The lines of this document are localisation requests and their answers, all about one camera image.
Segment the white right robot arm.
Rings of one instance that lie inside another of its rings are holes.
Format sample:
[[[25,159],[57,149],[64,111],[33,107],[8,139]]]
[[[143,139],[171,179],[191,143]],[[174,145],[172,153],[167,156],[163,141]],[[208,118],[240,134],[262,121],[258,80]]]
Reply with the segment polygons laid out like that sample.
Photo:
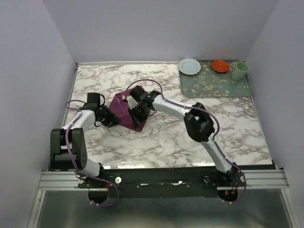
[[[204,105],[196,103],[193,106],[168,100],[158,91],[146,92],[140,86],[134,87],[123,100],[129,105],[128,112],[133,125],[139,125],[148,118],[151,110],[164,112],[181,119],[185,123],[188,136],[200,143],[212,158],[217,171],[218,180],[224,186],[229,186],[236,180],[238,172],[235,164],[230,162],[221,146],[214,139],[215,128],[211,114]]]

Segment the purple cloth napkin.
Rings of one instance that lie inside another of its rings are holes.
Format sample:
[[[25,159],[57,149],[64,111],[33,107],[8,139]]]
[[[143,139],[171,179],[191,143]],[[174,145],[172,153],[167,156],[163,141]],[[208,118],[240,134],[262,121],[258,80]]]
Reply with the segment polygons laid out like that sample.
[[[111,104],[109,105],[109,109],[118,117],[120,120],[119,125],[131,129],[136,132],[141,132],[147,120],[145,120],[142,124],[139,125],[138,128],[135,129],[132,117],[130,116],[128,109],[128,103],[123,101],[125,91],[115,94]]]

